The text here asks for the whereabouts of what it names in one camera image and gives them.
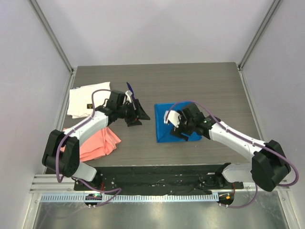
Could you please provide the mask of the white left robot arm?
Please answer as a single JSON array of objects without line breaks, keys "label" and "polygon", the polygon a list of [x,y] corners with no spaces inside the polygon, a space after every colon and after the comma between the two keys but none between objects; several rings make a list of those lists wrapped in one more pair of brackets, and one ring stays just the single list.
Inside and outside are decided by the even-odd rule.
[{"label": "white left robot arm", "polygon": [[101,173],[81,162],[80,147],[97,131],[117,119],[123,119],[130,127],[142,125],[142,121],[150,117],[131,91],[113,90],[101,105],[92,107],[92,113],[87,118],[65,131],[55,129],[50,133],[42,164],[55,171],[58,182],[62,182],[64,177],[73,177],[85,181],[90,190],[97,190],[102,183]]}]

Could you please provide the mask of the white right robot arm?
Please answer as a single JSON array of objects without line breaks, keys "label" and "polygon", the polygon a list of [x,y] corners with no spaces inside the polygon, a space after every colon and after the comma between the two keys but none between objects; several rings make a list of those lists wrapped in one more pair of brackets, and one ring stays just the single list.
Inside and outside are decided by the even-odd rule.
[{"label": "white right robot arm", "polygon": [[196,133],[229,147],[248,160],[246,164],[225,164],[215,176],[220,188],[227,188],[234,182],[254,182],[271,192],[281,186],[293,170],[277,141],[265,142],[242,134],[213,114],[205,116],[198,103],[190,102],[177,111],[171,107],[164,114],[164,123],[173,125],[171,135],[177,138],[187,141]]}]

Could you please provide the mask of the purple plastic knife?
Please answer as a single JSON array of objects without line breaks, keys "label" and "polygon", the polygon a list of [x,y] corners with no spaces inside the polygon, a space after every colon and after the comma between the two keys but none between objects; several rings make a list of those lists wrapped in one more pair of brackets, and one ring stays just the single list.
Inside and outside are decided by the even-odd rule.
[{"label": "purple plastic knife", "polygon": [[127,87],[128,87],[128,89],[129,89],[129,91],[131,91],[131,93],[132,93],[131,98],[134,100],[134,99],[135,99],[135,97],[134,97],[134,91],[133,91],[131,85],[130,85],[128,82],[127,82]]}]

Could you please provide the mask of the pink folded cloth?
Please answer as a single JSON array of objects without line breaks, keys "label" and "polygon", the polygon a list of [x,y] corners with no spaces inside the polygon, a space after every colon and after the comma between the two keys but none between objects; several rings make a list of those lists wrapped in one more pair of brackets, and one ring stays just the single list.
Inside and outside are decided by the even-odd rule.
[{"label": "pink folded cloth", "polygon": [[80,146],[80,161],[86,162],[109,155],[121,139],[109,128],[97,131]]}]

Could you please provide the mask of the white folded cloth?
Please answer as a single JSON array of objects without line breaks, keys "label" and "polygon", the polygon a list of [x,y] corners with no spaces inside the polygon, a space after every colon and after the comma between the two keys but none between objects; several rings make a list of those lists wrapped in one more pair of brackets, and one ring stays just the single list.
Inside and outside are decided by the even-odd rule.
[{"label": "white folded cloth", "polygon": [[91,84],[70,89],[69,105],[67,115],[72,116],[72,119],[88,117],[92,113],[92,93],[94,94],[95,107],[102,105],[106,98],[110,96],[110,82]]}]

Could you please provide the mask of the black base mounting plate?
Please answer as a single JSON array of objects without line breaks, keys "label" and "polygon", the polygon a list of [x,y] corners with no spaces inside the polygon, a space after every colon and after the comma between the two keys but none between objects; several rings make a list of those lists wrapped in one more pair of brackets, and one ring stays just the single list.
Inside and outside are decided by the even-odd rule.
[{"label": "black base mounting plate", "polygon": [[166,195],[178,192],[243,189],[242,182],[226,181],[226,165],[111,166],[97,167],[88,184],[110,191],[121,188],[123,195]]}]

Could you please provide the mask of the horizontal aluminium frame rail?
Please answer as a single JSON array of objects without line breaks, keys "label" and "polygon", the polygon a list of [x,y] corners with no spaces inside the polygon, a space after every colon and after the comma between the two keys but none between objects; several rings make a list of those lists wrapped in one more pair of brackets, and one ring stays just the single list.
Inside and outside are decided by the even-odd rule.
[{"label": "horizontal aluminium frame rail", "polygon": [[[74,190],[75,181],[72,178],[64,178],[61,183],[58,183],[55,174],[36,174],[34,175],[32,184],[30,186],[29,193],[77,193],[77,192],[96,192],[89,190]],[[255,191],[253,182],[243,183],[244,188],[237,189],[236,191]],[[215,189],[209,188],[209,190],[214,190],[214,192],[224,192],[230,189]],[[274,191],[291,191],[289,187],[276,187]]]}]

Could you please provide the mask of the left aluminium frame post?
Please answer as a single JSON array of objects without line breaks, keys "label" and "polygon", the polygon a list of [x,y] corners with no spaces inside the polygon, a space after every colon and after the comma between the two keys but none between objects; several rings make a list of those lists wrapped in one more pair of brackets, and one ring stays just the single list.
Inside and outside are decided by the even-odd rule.
[{"label": "left aluminium frame post", "polygon": [[63,48],[61,47],[53,29],[51,28],[46,16],[44,15],[40,5],[36,0],[28,0],[30,6],[32,7],[34,13],[38,17],[40,23],[42,24],[46,34],[48,35],[50,41],[52,42],[55,50],[59,54],[61,60],[63,61],[65,67],[67,68],[69,73],[73,73],[74,68],[72,67],[70,61],[68,60]]}]

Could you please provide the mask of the aluminium frame post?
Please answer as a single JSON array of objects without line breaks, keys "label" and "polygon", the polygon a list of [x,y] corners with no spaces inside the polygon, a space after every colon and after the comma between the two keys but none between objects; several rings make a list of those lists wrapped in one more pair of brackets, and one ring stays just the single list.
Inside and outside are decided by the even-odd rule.
[{"label": "aluminium frame post", "polygon": [[268,8],[266,14],[264,15],[257,31],[255,32],[245,54],[243,55],[240,63],[237,65],[240,71],[243,70],[245,65],[247,64],[252,52],[254,51],[255,47],[257,46],[258,42],[262,38],[264,32],[266,31],[268,25],[270,24],[272,18],[275,16],[276,12],[278,11],[279,7],[281,6],[283,0],[273,0],[270,7]]},{"label": "aluminium frame post", "polygon": [[63,48],[61,47],[53,29],[51,28],[46,16],[44,15],[40,5],[36,0],[28,0],[30,6],[32,7],[34,13],[38,17],[40,23],[42,24],[46,34],[48,35],[50,41],[52,42],[55,50],[59,54],[61,60],[63,61],[65,67],[67,68],[69,73],[73,73],[74,68],[72,67],[70,61],[68,60]]}]

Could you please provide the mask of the right aluminium frame post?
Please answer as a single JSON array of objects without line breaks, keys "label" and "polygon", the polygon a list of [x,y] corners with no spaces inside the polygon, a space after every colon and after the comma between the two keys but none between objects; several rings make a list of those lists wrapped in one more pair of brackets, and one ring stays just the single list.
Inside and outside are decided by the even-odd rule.
[{"label": "right aluminium frame post", "polygon": [[240,63],[237,65],[240,71],[243,70],[245,65],[247,64],[252,52],[254,51],[255,47],[257,46],[258,42],[262,38],[264,32],[266,31],[268,25],[270,24],[272,18],[275,16],[276,12],[278,11],[279,7],[281,6],[283,0],[273,0],[270,7],[268,8],[266,14],[264,15],[257,31],[255,32],[245,54],[243,55]]}]

